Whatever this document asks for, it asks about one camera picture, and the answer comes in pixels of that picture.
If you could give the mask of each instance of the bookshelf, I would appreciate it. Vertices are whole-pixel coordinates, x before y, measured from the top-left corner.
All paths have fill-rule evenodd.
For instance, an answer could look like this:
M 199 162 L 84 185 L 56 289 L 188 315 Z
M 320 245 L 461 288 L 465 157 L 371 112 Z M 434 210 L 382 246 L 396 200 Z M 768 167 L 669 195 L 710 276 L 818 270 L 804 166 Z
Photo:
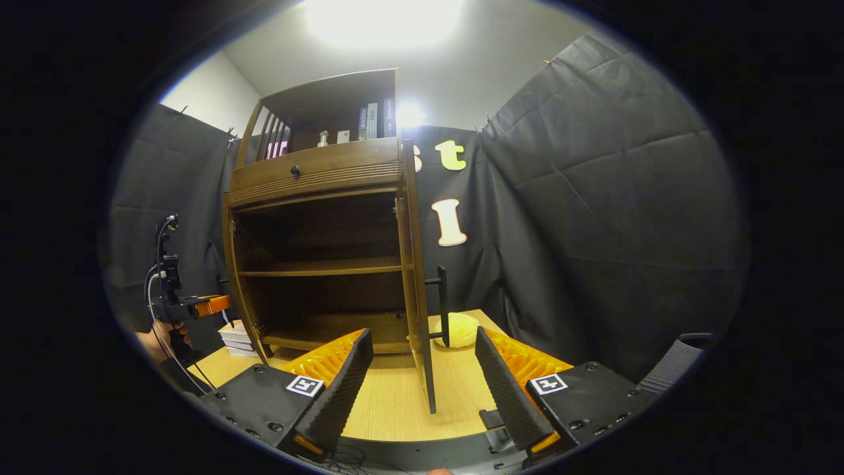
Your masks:
M 376 353 L 411 352 L 434 411 L 413 144 L 384 136 L 396 69 L 345 74 L 262 98 L 241 142 L 223 221 L 234 303 L 260 358 L 369 327 Z M 379 103 L 378 138 L 358 141 Z M 328 131 L 328 146 L 317 147 Z M 339 131 L 349 142 L 336 144 Z M 268 144 L 287 138 L 281 156 Z

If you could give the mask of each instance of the book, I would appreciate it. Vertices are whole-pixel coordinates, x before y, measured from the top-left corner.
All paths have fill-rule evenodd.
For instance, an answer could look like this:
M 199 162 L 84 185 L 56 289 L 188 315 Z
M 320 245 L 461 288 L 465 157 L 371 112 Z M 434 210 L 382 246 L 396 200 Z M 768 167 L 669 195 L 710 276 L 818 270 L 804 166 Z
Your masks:
M 223 341 L 236 341 L 238 343 L 250 343 L 249 335 L 246 334 L 246 328 L 243 326 L 242 320 L 235 320 L 235 328 L 226 325 L 217 330 L 220 338 Z
M 249 350 L 241 350 L 240 348 L 232 348 L 232 347 L 226 347 L 226 349 L 229 350 L 229 355 L 249 356 L 249 357 L 253 357 L 253 358 L 258 358 L 257 352 L 250 352 Z
M 384 100 L 384 137 L 396 136 L 396 104 L 388 97 Z
M 246 350 L 248 352 L 255 351 L 255 348 L 252 347 L 251 343 L 241 343 L 239 341 L 223 340 L 223 344 L 225 344 L 229 348 L 237 348 L 238 350 Z
M 366 139 L 366 107 L 360 108 L 358 116 L 358 140 Z
M 366 138 L 378 138 L 378 103 L 370 102 L 366 108 Z

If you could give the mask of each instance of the cabinet door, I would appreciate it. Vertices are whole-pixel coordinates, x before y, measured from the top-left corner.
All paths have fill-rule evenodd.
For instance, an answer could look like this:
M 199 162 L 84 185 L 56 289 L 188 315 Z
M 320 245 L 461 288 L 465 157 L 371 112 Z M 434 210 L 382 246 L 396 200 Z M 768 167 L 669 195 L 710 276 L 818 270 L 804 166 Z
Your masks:
M 428 394 L 430 413 L 433 414 L 436 412 L 436 398 L 430 358 L 428 308 L 425 301 L 425 268 L 422 261 L 422 229 L 416 199 L 416 170 L 413 149 L 412 140 L 403 141 L 403 148 L 399 154 L 402 164 L 402 181 L 396 197 L 396 218 L 398 219 L 398 243 L 402 255 L 402 278 L 410 350 L 413 352 L 422 385 Z
M 268 354 L 273 356 L 270 352 L 269 345 L 261 343 L 261 336 L 255 329 L 254 321 L 252 320 L 253 308 L 249 305 L 249 301 L 245 299 L 243 287 L 241 286 L 241 278 L 238 273 L 237 265 L 237 246 L 235 246 L 235 221 L 230 213 L 229 208 L 229 192 L 223 193 L 223 251 L 225 253 L 226 269 L 229 272 L 229 283 L 231 284 L 231 296 L 234 299 L 237 314 L 240 315 L 243 326 L 246 328 L 246 333 L 252 341 L 252 346 L 258 353 L 264 364 L 269 365 Z

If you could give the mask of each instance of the yellow letter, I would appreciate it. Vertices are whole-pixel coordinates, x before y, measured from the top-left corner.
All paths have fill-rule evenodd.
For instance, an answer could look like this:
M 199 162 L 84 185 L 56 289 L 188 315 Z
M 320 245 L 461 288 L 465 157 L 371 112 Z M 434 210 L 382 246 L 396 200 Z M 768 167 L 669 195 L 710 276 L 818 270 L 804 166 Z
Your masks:
M 434 147 L 434 150 L 440 152 L 440 160 L 445 168 L 449 170 L 462 170 L 466 168 L 466 161 L 457 159 L 457 153 L 463 152 L 463 146 L 455 144 L 454 140 L 446 140 Z
M 417 172 L 422 169 L 422 160 L 419 159 L 419 154 L 421 153 L 422 152 L 419 151 L 419 147 L 414 145 L 414 165 L 416 165 Z
M 437 201 L 430 206 L 440 217 L 441 236 L 437 242 L 442 247 L 456 246 L 466 242 L 466 235 L 460 231 L 460 223 L 457 222 L 457 205 L 460 205 L 460 201 L 451 198 Z

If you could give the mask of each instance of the table surface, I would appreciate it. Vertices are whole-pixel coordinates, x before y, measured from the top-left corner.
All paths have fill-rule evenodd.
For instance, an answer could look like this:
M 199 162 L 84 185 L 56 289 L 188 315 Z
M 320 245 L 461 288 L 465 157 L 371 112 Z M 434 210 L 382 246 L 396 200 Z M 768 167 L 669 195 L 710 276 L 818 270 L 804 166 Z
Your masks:
M 501 331 L 480 310 L 461 313 L 472 315 L 485 328 Z M 433 330 L 440 316 L 428 319 Z M 431 414 L 428 409 L 425 388 L 410 353 L 375 355 L 349 414 L 344 437 L 415 442 L 485 432 L 478 411 L 495 409 L 495 402 L 474 356 L 474 345 L 444 348 L 431 341 L 430 346 L 436 414 Z M 280 348 L 270 358 L 270 366 L 281 368 L 302 353 Z M 219 386 L 260 361 L 258 358 L 229 355 L 228 350 L 222 347 L 200 361 L 200 368 L 214 385 Z M 199 376 L 196 368 L 191 366 L 189 369 Z

